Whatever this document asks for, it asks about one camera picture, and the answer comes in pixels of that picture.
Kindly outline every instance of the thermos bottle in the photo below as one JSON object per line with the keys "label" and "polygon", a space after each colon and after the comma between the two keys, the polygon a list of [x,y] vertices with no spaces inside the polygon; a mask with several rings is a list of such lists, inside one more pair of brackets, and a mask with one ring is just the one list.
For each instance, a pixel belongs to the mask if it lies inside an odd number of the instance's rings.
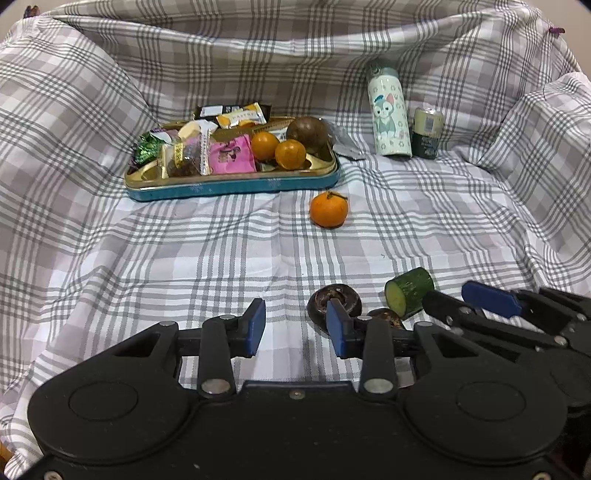
{"label": "thermos bottle", "polygon": [[406,104],[398,72],[373,61],[367,68],[367,80],[376,153],[411,157]]}

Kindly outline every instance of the yellow snack wrapper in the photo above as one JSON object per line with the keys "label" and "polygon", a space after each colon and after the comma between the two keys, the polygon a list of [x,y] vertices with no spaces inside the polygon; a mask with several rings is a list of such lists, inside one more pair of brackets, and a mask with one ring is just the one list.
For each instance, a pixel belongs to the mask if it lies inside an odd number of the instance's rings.
{"label": "yellow snack wrapper", "polygon": [[267,123],[258,102],[246,105],[246,107],[240,108],[240,110],[218,115],[216,120],[222,128],[252,127]]}

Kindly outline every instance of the tangerine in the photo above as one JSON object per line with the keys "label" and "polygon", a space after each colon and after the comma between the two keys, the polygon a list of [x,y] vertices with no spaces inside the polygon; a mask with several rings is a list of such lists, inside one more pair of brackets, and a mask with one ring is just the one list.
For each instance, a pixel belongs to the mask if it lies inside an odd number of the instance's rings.
{"label": "tangerine", "polygon": [[279,145],[279,139],[269,132],[259,132],[252,137],[252,154],[257,160],[272,160],[275,156],[275,149]]}
{"label": "tangerine", "polygon": [[306,163],[306,148],[297,140],[285,140],[275,149],[277,164],[286,170],[299,170]]}
{"label": "tangerine", "polygon": [[347,197],[342,196],[340,193],[320,193],[310,202],[310,218],[316,225],[324,228],[341,226],[345,222],[348,213]]}

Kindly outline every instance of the cucumber piece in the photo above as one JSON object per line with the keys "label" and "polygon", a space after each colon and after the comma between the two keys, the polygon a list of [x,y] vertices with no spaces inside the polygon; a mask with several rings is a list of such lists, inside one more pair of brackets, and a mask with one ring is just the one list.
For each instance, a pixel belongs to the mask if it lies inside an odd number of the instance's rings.
{"label": "cucumber piece", "polygon": [[386,283],[386,302],[396,314],[405,320],[423,309],[423,297],[435,290],[433,279],[423,267],[403,273]]}

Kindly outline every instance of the checkered tablecloth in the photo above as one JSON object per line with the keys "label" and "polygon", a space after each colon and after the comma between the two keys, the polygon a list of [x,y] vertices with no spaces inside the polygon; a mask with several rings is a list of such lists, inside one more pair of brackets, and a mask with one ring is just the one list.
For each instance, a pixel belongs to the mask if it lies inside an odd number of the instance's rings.
{"label": "checkered tablecloth", "polygon": [[[33,391],[159,320],[197,327],[262,297],[267,328],[238,380],[356,380],[359,361],[337,359],[306,317],[325,284],[356,288],[364,311],[419,265],[457,296],[468,279],[590,291],[591,89],[549,26],[513,0],[88,0],[17,23],[0,44],[8,474],[40,455]],[[410,115],[443,111],[441,153],[343,160],[341,228],[310,222],[309,190],[127,198],[134,139],[197,105],[322,116],[370,152],[363,68],[377,57]],[[195,376],[189,359],[181,381]]]}

